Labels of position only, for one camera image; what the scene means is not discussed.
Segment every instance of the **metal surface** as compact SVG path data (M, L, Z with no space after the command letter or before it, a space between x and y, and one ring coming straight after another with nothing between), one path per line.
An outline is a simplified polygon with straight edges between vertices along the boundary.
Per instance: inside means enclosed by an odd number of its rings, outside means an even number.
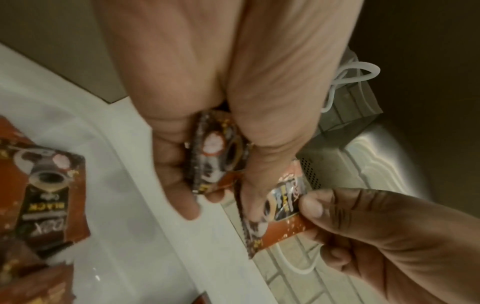
M360 119L314 138L298 154L312 187L367 187L433 200L415 153L382 117Z

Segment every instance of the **wall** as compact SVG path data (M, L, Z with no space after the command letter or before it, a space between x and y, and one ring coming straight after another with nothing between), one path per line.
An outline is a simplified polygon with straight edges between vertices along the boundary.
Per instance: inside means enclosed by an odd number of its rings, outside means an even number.
M480 216L480 2L366 0L350 47L440 203Z
M88 0L3 0L0 43L107 102L126 96Z

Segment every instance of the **hand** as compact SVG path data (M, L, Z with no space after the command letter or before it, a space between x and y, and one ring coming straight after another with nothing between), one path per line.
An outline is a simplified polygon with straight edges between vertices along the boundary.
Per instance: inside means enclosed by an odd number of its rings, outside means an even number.
M300 200L325 263L390 303L479 303L480 219L397 193L333 189Z
M184 142L197 114L226 99L255 143L241 196L258 221L267 193L315 130L362 0L93 4L123 84L152 127L156 173L172 206L187 219L199 215L184 181Z

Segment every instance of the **white surface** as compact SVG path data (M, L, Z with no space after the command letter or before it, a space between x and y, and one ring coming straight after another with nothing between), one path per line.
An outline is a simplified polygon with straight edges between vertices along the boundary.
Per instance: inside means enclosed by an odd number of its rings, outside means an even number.
M153 171L151 131L128 98L108 106L2 45L0 92L0 113L5 113L34 140L70 148L69 141L83 139L88 144L78 146L78 151L96 153L95 144L102 143L98 136L103 137L104 143L113 147L161 228L153 225L149 213L139 208L139 196L119 193L118 187L128 179L126 176L123 181L115 181L115 178L122 179L119 172L103 171L102 167L115 162L115 158L97 158L94 154L88 162L113 179L106 178L110 185L99 187L94 194L89 192L89 196L101 197L98 203L87 206L92 238L63 253L75 257L75 288L81 292L79 300L82 296L87 299L96 295L92 300L95 303L157 303L158 296L168 292L171 298L160 302L184 303L180 297L175 298L175 294L184 292L183 288L188 289L180 283L184 279L177 278L182 267L170 266L169 261L175 257L162 248L168 245L162 240L163 231L197 290L206 290L214 304L276 303L255 264L248 260L243 244L219 204L204 203L200 219L192 222L181 219L168 205ZM24 102L37 107L28 109L34 115L27 117L22 112L27 110ZM48 105L67 111L70 116L52 114L47 110ZM90 130L78 132L77 124L88 126ZM91 174L90 178L101 179ZM111 188L110 194L102 192L107 188ZM118 214L128 216L131 222L116 222L111 209L118 209ZM79 267L78 263L90 269Z

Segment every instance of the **stainless steel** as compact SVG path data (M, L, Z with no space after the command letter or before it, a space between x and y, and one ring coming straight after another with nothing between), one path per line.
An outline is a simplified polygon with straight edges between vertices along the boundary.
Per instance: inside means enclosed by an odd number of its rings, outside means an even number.
M314 189L318 181L326 181L327 187L367 187L434 198L415 153L381 116L325 132L312 139L298 157Z

